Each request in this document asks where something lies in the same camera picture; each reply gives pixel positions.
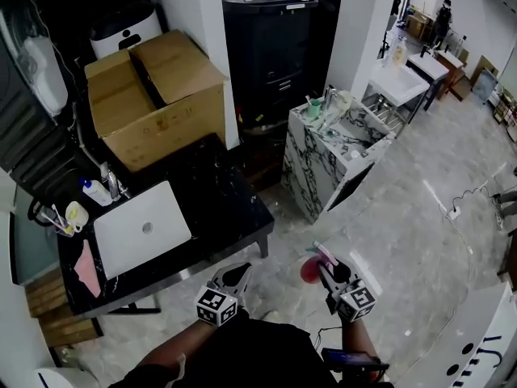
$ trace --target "marble floor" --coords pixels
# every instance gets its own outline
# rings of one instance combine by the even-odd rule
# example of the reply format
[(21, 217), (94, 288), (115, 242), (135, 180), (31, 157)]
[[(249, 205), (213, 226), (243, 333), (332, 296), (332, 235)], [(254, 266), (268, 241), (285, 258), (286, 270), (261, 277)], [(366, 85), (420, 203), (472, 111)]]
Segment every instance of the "marble floor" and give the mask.
[[(396, 381), (432, 345), (470, 289), (498, 282), (496, 271), (508, 246), (494, 206), (483, 193), (457, 200), (461, 215), (443, 217), (439, 202), (486, 185), (490, 194), (517, 184), (516, 148), (503, 127), (473, 96), (451, 95), (420, 111), (348, 200), (310, 225), (281, 186), (261, 197), (276, 219), (270, 256), (256, 245), (157, 294), (158, 315), (103, 316), (105, 336), (76, 346), (80, 361), (102, 386), (120, 380), (151, 349), (195, 320), (200, 286), (226, 264), (248, 260), (254, 274), (247, 294), (251, 314), (277, 309), (286, 322), (311, 333), (338, 326), (320, 285), (300, 279), (305, 249), (313, 240), (357, 251), (383, 289), (365, 319), (382, 360)], [(517, 225), (517, 217), (505, 229)], [(322, 334), (322, 346), (338, 348), (340, 332)]]

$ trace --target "soap bottle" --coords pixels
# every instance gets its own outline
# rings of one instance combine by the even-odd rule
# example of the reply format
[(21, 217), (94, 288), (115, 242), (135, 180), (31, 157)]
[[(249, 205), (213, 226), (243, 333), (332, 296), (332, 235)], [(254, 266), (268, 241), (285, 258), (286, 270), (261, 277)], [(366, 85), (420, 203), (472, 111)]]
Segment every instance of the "soap bottle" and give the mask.
[(407, 62), (406, 38), (398, 37), (397, 47), (393, 51), (393, 64), (395, 66), (405, 65)]
[(110, 192), (106, 188), (104, 188), (104, 186), (96, 179), (92, 179), (90, 181), (82, 177), (81, 184), (82, 192), (84, 192), (97, 204), (106, 207), (107, 205), (110, 205), (113, 202)]

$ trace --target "white air fryer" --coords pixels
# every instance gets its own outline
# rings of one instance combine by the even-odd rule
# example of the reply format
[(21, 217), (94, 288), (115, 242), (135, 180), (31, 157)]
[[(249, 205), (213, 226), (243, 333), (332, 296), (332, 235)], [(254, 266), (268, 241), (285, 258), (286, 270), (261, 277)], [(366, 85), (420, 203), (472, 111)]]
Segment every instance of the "white air fryer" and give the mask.
[(97, 59), (102, 59), (161, 34), (154, 6), (149, 2), (135, 2), (94, 24), (90, 42)]

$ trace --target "cardboard box flap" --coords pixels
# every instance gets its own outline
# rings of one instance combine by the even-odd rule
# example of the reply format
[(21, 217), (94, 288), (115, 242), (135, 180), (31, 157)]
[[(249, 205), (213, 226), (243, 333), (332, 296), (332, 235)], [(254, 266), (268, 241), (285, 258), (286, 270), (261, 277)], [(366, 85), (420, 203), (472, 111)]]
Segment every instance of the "cardboard box flap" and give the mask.
[(85, 72), (91, 114), (100, 137), (154, 111), (127, 50), (87, 65)]
[(178, 30), (139, 44), (132, 53), (144, 64), (167, 104), (225, 80), (210, 60)]

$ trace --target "black pants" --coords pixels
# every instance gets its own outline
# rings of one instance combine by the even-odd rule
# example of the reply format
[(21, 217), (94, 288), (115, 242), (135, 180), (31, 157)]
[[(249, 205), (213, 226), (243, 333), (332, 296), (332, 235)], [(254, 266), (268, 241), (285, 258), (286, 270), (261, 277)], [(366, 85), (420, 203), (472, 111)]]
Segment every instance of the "black pants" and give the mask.
[(510, 203), (514, 201), (513, 204), (510, 204), (505, 209), (501, 210), (501, 215), (503, 217), (514, 216), (517, 214), (517, 191), (502, 194), (502, 196), (499, 197), (498, 201), (500, 204)]

